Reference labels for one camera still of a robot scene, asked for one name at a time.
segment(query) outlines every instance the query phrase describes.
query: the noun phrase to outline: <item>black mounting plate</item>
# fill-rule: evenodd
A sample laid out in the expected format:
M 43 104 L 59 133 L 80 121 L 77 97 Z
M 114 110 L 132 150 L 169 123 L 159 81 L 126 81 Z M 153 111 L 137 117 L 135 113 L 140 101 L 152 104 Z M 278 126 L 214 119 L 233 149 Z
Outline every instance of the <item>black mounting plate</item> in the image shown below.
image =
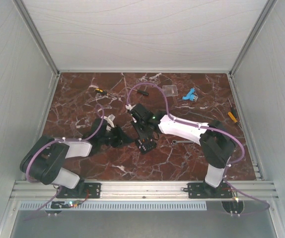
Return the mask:
M 79 199 L 79 198 L 86 198 L 87 190 L 89 191 L 88 199 L 100 198 L 101 195 L 101 186 L 102 184 L 99 182 L 85 182 L 84 189 L 82 193 L 78 196 L 75 196 L 75 193 L 71 193 L 71 189 L 63 187 L 62 191 L 59 193 L 57 198 L 72 198 L 72 199 Z
M 208 196 L 208 194 L 204 190 L 204 184 L 202 182 L 190 182 L 188 183 L 188 191 L 189 198 L 196 199 L 206 199 L 206 198 L 232 198 L 233 194 L 231 188 L 224 182 L 222 182 L 213 196 Z

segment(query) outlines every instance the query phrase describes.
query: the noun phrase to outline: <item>clear plastic box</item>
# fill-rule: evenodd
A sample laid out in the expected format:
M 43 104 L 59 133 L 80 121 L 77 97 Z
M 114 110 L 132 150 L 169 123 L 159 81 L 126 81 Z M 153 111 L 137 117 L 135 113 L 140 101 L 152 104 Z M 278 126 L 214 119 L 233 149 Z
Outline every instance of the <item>clear plastic box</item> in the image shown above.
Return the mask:
M 164 91 L 166 97 L 178 96 L 177 85 L 165 85 L 162 86 L 162 90 Z

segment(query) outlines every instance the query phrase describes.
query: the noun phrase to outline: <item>purple tube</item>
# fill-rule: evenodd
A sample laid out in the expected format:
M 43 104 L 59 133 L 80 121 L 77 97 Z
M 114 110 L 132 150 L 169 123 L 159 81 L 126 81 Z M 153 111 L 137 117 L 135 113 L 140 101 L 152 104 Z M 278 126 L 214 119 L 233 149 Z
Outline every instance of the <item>purple tube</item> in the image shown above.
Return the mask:
M 228 166 L 230 166 L 231 164 L 237 163 L 237 162 L 241 161 L 241 160 L 244 158 L 244 156 L 245 156 L 244 146 L 242 145 L 242 143 L 241 143 L 238 139 L 236 139 L 233 135 L 227 133 L 226 131 L 223 131 L 223 130 L 220 130 L 220 129 L 216 129 L 216 128 L 212 128 L 212 127 L 209 127 L 209 126 L 200 126 L 200 127 L 199 127 L 199 126 L 198 126 L 197 124 L 195 124 L 195 123 L 191 123 L 191 122 L 186 122 L 186 121 L 181 121 L 181 120 L 178 120 L 178 119 L 174 119 L 174 117 L 173 117 L 173 116 L 170 114 L 170 112 L 169 112 L 168 100 L 167 100 L 166 95 L 164 94 L 163 90 L 162 90 L 160 87 L 158 87 L 157 85 L 155 85 L 155 84 L 153 84 L 153 83 L 143 82 L 143 83 L 136 84 L 134 87 L 132 87 L 131 90 L 129 91 L 129 94 L 128 94 L 128 97 L 127 97 L 127 105 L 129 104 L 129 97 L 130 97 L 130 94 L 132 93 L 133 89 L 135 89 L 136 87 L 139 87 L 139 86 L 141 86 L 141 85 L 150 85 L 150 86 L 152 86 L 152 87 L 157 88 L 157 89 L 162 93 L 163 98 L 164 98 L 164 101 L 165 101 L 165 104 L 166 104 L 166 111 L 167 111 L 168 117 L 169 117 L 171 120 L 174 120 L 174 121 L 176 121 L 176 122 L 178 122 L 178 123 L 181 123 L 181 124 L 184 124 L 184 125 L 190 125 L 190 126 L 194 126 L 194 127 L 201 128 L 201 129 L 207 129 L 207 130 L 219 132 L 219 133 L 221 133 L 221 134 L 224 134 L 224 135 L 228 136 L 229 138 L 231 138 L 233 141 L 235 141 L 235 142 L 239 145 L 239 147 L 241 148 L 242 154 L 241 154 L 241 156 L 240 156 L 238 159 L 236 159 L 236 160 L 234 160 L 234 161 L 232 161 L 232 162 L 228 162 L 228 163 L 226 164 L 227 166 L 226 166 L 226 168 L 225 168 L 223 177 L 225 177 L 225 175 L 226 175 L 226 172 L 227 172 L 227 170 L 228 170 Z M 248 198 L 251 198 L 251 199 L 253 199 L 253 200 L 255 200 L 255 201 L 259 201 L 259 202 L 265 203 L 265 204 L 267 205 L 267 206 L 266 206 L 265 208 L 263 208 L 262 210 L 259 210 L 259 211 L 256 211 L 256 212 L 245 213 L 245 214 L 243 214 L 243 215 L 256 214 L 256 213 L 259 213 L 259 212 L 266 211 L 266 210 L 268 210 L 268 209 L 270 208 L 270 204 L 269 204 L 268 202 L 263 201 L 263 200 L 260 200 L 260 199 L 258 199 L 258 198 L 256 198 L 256 197 L 250 196 L 250 195 L 248 195 L 248 194 L 242 192 L 241 190 L 239 190 L 239 189 L 235 188 L 233 185 L 231 185 L 225 178 L 224 178 L 223 180 L 224 180 L 225 183 L 226 183 L 227 185 L 229 185 L 233 190 L 237 191 L 238 193 L 242 194 L 243 196 L 246 196 L 246 197 L 248 197 Z
M 221 133 L 221 134 L 224 134 L 224 135 L 228 136 L 228 137 L 231 138 L 233 141 L 235 141 L 235 142 L 239 145 L 239 147 L 241 148 L 242 154 L 241 154 L 241 156 L 240 156 L 238 159 L 234 160 L 233 162 L 229 162 L 229 164 L 237 163 L 237 162 L 241 161 L 241 160 L 244 158 L 244 155 L 245 155 L 244 146 L 242 145 L 242 143 L 241 143 L 238 139 L 236 139 L 233 135 L 227 133 L 226 131 L 220 130 L 220 129 L 216 129 L 216 128 L 212 128 L 212 127 L 209 127 L 209 126 L 200 126 L 200 127 L 199 127 L 199 126 L 198 126 L 197 124 L 195 124 L 195 123 L 191 123 L 191 122 L 186 122 L 186 121 L 181 121 L 181 120 L 178 120 L 178 119 L 174 119 L 174 117 L 173 117 L 173 116 L 170 114 L 170 112 L 169 112 L 168 100 L 167 100 L 166 95 L 164 94 L 163 90 L 162 90 L 160 87 L 158 87 L 157 85 L 155 85 L 155 84 L 153 84 L 153 83 L 144 82 L 144 83 L 136 84 L 134 87 L 132 87 L 131 90 L 129 91 L 129 94 L 128 94 L 127 105 L 129 104 L 129 97 L 130 97 L 130 94 L 132 93 L 133 89 L 136 88 L 136 87 L 139 87 L 139 86 L 141 86 L 141 85 L 150 85 L 150 86 L 152 86 L 152 87 L 157 88 L 157 89 L 162 93 L 163 98 L 164 98 L 164 101 L 165 101 L 165 103 L 166 103 L 167 115 L 168 115 L 168 117 L 169 117 L 171 120 L 174 120 L 174 121 L 176 121 L 176 122 L 178 122 L 178 123 L 181 123 L 181 124 L 184 124 L 184 125 L 190 125 L 190 126 L 194 126 L 194 127 L 201 128 L 201 129 L 207 129 L 207 130 L 219 132 L 219 133 Z
M 34 210 L 33 212 L 31 212 L 31 214 L 28 216 L 28 217 L 26 217 L 25 219 L 24 219 L 24 221 L 29 221 L 29 220 L 31 220 L 31 219 L 34 219 L 34 218 L 36 218 L 36 217 L 33 217 L 33 215 L 34 214 L 36 214 L 38 211 L 40 211 L 42 208 L 44 208 L 45 206 L 47 206 L 50 202 L 52 202 L 53 201 L 53 199 L 55 199 L 58 195 L 59 195 L 59 193 L 62 191 L 62 187 L 60 186 L 59 187 L 59 189 L 58 189 L 58 191 L 57 191 L 57 193 L 53 196 L 53 197 L 51 197 L 50 199 L 49 199 L 49 201 L 47 201 L 46 203 L 44 203 L 41 207 L 39 207 L 38 209 L 36 209 L 36 210 Z
M 92 138 L 97 132 L 98 130 L 101 128 L 102 124 L 103 124 L 103 121 L 104 121 L 104 116 L 105 116 L 105 113 L 104 113 L 104 108 L 102 105 L 100 104 L 96 104 L 95 106 L 95 110 L 96 110 L 96 113 L 98 114 L 98 109 L 97 107 L 100 107 L 102 109 L 102 120 L 101 120 L 101 123 L 99 124 L 98 128 L 94 131 L 93 134 L 91 134 L 89 137 L 87 137 L 86 139 L 82 140 L 82 141 L 87 141 L 89 140 L 90 138 Z M 30 169 L 31 169 L 31 166 L 33 164 L 33 162 L 35 161 L 35 159 L 38 157 L 38 155 L 43 151 L 45 150 L 47 147 L 49 147 L 50 145 L 53 145 L 55 143 L 58 143 L 58 142 L 63 142 L 64 140 L 62 139 L 59 139 L 59 140 L 54 140 L 54 141 L 51 141 L 49 143 L 47 143 L 46 145 L 44 145 L 41 149 L 39 149 L 33 156 L 32 156 L 32 159 L 30 160 L 29 164 L 28 164 L 28 167 L 27 167 L 27 170 L 25 172 L 25 175 L 26 175 L 26 178 L 29 182 L 38 182 L 38 181 L 34 181 L 31 179 L 29 173 L 30 173 Z M 67 139 L 66 141 L 79 141 L 77 139 Z

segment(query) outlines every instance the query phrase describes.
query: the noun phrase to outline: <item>wire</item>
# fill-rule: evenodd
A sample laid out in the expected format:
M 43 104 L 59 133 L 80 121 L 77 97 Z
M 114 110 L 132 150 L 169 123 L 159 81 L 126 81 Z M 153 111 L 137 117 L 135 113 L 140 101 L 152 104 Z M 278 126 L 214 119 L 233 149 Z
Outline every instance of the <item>wire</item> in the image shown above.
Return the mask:
M 101 110 L 102 110 L 102 116 L 100 116 L 100 115 L 98 114 L 97 106 L 99 106 L 99 107 L 101 108 Z M 101 128 L 101 126 L 102 126 L 102 124 L 103 124 L 103 122 L 104 122 L 105 113 L 104 113 L 104 108 L 103 108 L 103 106 L 98 103 L 98 104 L 96 104 L 96 106 L 95 106 L 95 110 L 96 110 L 96 113 L 98 114 L 98 116 L 99 116 L 99 117 L 102 117 L 102 120 L 101 120 L 101 122 L 100 122 L 98 128 L 94 131 L 94 133 L 91 134 L 91 135 L 90 135 L 89 137 L 87 137 L 86 139 L 83 139 L 83 140 L 81 140 L 81 141 L 88 141 L 89 139 L 91 139 L 91 138 L 99 131 L 99 129 Z M 28 164 L 28 167 L 27 167 L 27 169 L 26 169 L 25 176 L 26 176 L 26 178 L 27 178 L 27 180 L 28 180 L 29 182 L 32 182 L 32 183 L 38 182 L 38 181 L 36 181 L 36 180 L 31 179 L 31 177 L 30 177 L 30 169 L 31 169 L 31 166 L 32 166 L 33 162 L 34 162 L 35 159 L 39 156 L 39 154 L 42 153 L 42 151 L 45 150 L 46 148 L 48 148 L 49 146 L 51 146 L 51 145 L 53 145 L 53 144 L 55 144 L 55 143 L 62 143 L 62 142 L 64 142 L 64 141 L 79 141 L 79 140 L 78 140 L 78 139 L 66 139 L 66 140 L 59 139 L 59 140 L 51 141 L 51 142 L 45 144 L 43 147 L 41 147 L 41 148 L 32 156 L 32 158 L 31 158 L 31 160 L 30 160 L 30 162 L 29 162 L 29 164 Z
M 36 214 L 38 211 L 40 211 L 42 208 L 46 207 L 50 202 L 52 202 L 53 199 L 55 199 L 55 198 L 60 194 L 61 191 L 62 191 L 62 186 L 59 187 L 59 189 L 57 190 L 57 193 L 56 193 L 53 197 L 51 197 L 51 198 L 50 198 L 46 203 L 44 203 L 41 207 L 39 207 L 38 209 L 36 209 L 36 210 L 34 210 L 33 212 L 31 212 L 31 214 L 30 214 L 28 217 L 26 217 L 26 218 L 24 219 L 24 221 L 29 221 L 29 220 L 31 220 L 31 219 L 36 218 L 36 217 L 34 217 L 34 214 Z
M 98 113 L 98 109 L 97 109 L 98 106 L 99 106 L 99 107 L 101 108 L 101 110 L 102 110 L 102 116 L 100 116 L 99 113 Z M 100 122 L 98 128 L 94 131 L 94 133 L 91 134 L 91 135 L 90 135 L 89 137 L 87 137 L 86 139 L 83 139 L 83 140 L 81 140 L 81 141 L 87 141 L 87 140 L 91 139 L 91 138 L 99 131 L 99 129 L 101 128 L 101 126 L 102 126 L 102 124 L 103 124 L 103 122 L 104 122 L 105 113 L 104 113 L 104 108 L 103 108 L 103 106 L 98 103 L 98 104 L 96 104 L 96 106 L 95 106 L 95 110 L 96 110 L 96 113 L 98 114 L 98 116 L 102 118 L 102 120 L 101 120 L 101 122 Z M 77 140 L 77 139 L 68 139 L 68 140 L 66 140 L 66 141 L 79 141 L 79 140 Z M 36 181 L 36 180 L 31 179 L 31 177 L 30 177 L 30 175 L 29 175 L 29 174 L 30 174 L 31 166 L 32 166 L 33 162 L 35 161 L 35 159 L 39 156 L 40 153 L 42 153 L 43 150 L 45 150 L 45 149 L 48 148 L 49 146 L 51 146 L 51 145 L 53 145 L 53 144 L 55 144 L 55 143 L 59 143 L 59 142 L 64 142 L 64 140 L 63 140 L 63 139 L 59 139 L 59 140 L 51 141 L 51 142 L 45 144 L 43 147 L 41 147 L 41 148 L 32 156 L 32 158 L 31 158 L 31 160 L 30 160 L 30 162 L 29 162 L 29 164 L 28 164 L 28 167 L 27 167 L 27 169 L 26 169 L 26 173 L 25 173 L 25 174 L 26 174 L 26 178 L 27 178 L 27 180 L 28 180 L 29 182 L 31 182 L 31 183 L 39 182 L 39 181 Z M 55 198 L 60 194 L 61 190 L 62 190 L 62 186 L 59 187 L 59 190 L 57 190 L 57 193 L 56 193 L 53 197 L 51 197 L 51 198 L 50 198 L 46 203 L 44 203 L 41 207 L 39 207 L 38 209 L 36 209 L 35 211 L 33 211 L 30 216 L 28 216 L 26 219 L 24 219 L 24 221 L 28 221 L 28 220 L 34 219 L 34 218 L 33 218 L 33 215 L 34 215 L 36 212 L 40 211 L 42 208 L 44 208 L 46 205 L 48 205 L 53 199 L 55 199 Z
M 227 133 L 226 131 L 223 131 L 223 130 L 220 130 L 220 129 L 212 128 L 212 127 L 210 127 L 210 126 L 202 126 L 202 125 L 199 125 L 199 124 L 197 124 L 197 123 L 186 122 L 186 121 L 182 121 L 182 120 L 178 120 L 178 119 L 174 118 L 174 117 L 170 114 L 170 112 L 169 112 L 168 100 L 167 100 L 166 95 L 164 94 L 163 90 L 162 90 L 159 86 L 157 86 L 156 84 L 153 84 L 153 83 L 143 82 L 143 83 L 138 83 L 138 84 L 136 84 L 135 86 L 133 86 L 133 87 L 131 88 L 131 90 L 129 91 L 129 93 L 128 93 L 128 97 L 127 97 L 127 101 L 126 101 L 126 105 L 127 105 L 127 106 L 128 106 L 129 103 L 130 103 L 130 94 L 132 93 L 133 89 L 135 89 L 136 87 L 139 87 L 139 86 L 141 86 L 141 85 L 150 85 L 150 86 L 152 86 L 152 87 L 157 88 L 157 89 L 162 93 L 163 98 L 164 98 L 164 101 L 165 101 L 165 105 L 166 105 L 167 115 L 168 115 L 168 117 L 169 117 L 171 120 L 173 120 L 173 121 L 175 121 L 175 122 L 178 122 L 178 123 L 181 123 L 181 124 L 184 124 L 184 125 L 190 125 L 190 126 L 194 126 L 194 127 L 200 128 L 200 129 L 207 129 L 207 130 L 219 132 L 219 133 L 221 133 L 221 134 L 224 134 L 224 135 L 228 136 L 228 137 L 231 138 L 233 141 L 235 141 L 235 142 L 239 145 L 242 154 L 241 154 L 241 156 L 240 156 L 238 159 L 236 159 L 236 160 L 234 160 L 234 161 L 231 161 L 231 162 L 230 162 L 230 161 L 227 162 L 226 167 L 225 167 L 225 170 L 224 170 L 224 174 L 223 174 L 223 178 L 224 178 L 223 180 L 224 180 L 224 182 L 225 182 L 227 185 L 229 185 L 229 186 L 230 186 L 233 190 L 235 190 L 236 192 L 238 192 L 238 193 L 240 193 L 240 194 L 242 194 L 242 195 L 244 195 L 244 196 L 246 196 L 246 197 L 248 197 L 248 198 L 251 198 L 251 199 L 253 199 L 253 200 L 255 200 L 255 201 L 259 201 L 259 202 L 262 202 L 262 203 L 264 203 L 264 204 L 267 205 L 267 206 L 266 206 L 264 209 L 262 209 L 262 210 L 259 210 L 259 211 L 256 211 L 256 212 L 246 213 L 245 215 L 256 214 L 256 213 L 259 213 L 259 212 L 263 212 L 263 211 L 265 211 L 265 210 L 268 210 L 268 209 L 270 208 L 270 204 L 269 204 L 268 202 L 263 201 L 263 200 L 260 200 L 260 199 L 258 199 L 258 198 L 256 198 L 256 197 L 250 196 L 250 195 L 248 195 L 248 194 L 242 192 L 241 190 L 239 190 L 239 189 L 235 188 L 234 186 L 232 186 L 232 185 L 226 180 L 226 178 L 225 178 L 225 177 L 226 177 L 225 175 L 226 175 L 226 172 L 227 172 L 228 168 L 229 168 L 232 164 L 241 161 L 241 160 L 244 158 L 244 156 L 245 156 L 244 146 L 242 145 L 242 143 L 241 143 L 238 139 L 236 139 L 233 135 Z
M 85 197 L 85 199 L 80 203 L 80 204 L 83 204 L 83 202 L 85 202 L 87 199 L 88 199 L 88 197 L 89 197 L 89 191 L 88 191 L 88 189 L 86 190 L 86 197 Z

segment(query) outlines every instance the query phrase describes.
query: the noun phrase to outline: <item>screwdriver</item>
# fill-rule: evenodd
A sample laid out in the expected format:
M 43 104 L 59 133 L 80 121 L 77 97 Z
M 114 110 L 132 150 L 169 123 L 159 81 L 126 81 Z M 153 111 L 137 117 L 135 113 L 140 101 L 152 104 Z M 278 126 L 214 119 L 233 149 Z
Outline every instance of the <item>screwdriver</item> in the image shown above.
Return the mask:
M 135 91 L 137 91 L 138 93 L 141 93 L 141 94 L 143 94 L 143 95 L 145 95 L 145 96 L 148 96 L 149 95 L 149 93 L 148 92 L 146 92 L 146 91 L 143 91 L 143 90 L 137 90 L 137 89 L 133 89 L 133 90 L 135 90 Z
M 104 91 L 103 89 L 100 89 L 100 88 L 95 88 L 95 92 L 99 93 L 101 95 L 108 95 L 108 93 L 106 91 Z
M 230 101 L 229 98 L 228 98 L 228 101 L 230 102 L 230 106 L 231 106 L 231 111 L 227 113 L 228 116 L 232 119 L 232 121 L 233 121 L 236 125 L 238 125 L 238 126 L 240 127 L 241 130 L 243 130 L 242 127 L 241 127 L 241 126 L 239 125 L 239 123 L 238 123 L 236 110 L 235 110 L 234 107 L 232 106 L 232 103 L 231 103 L 231 101 Z

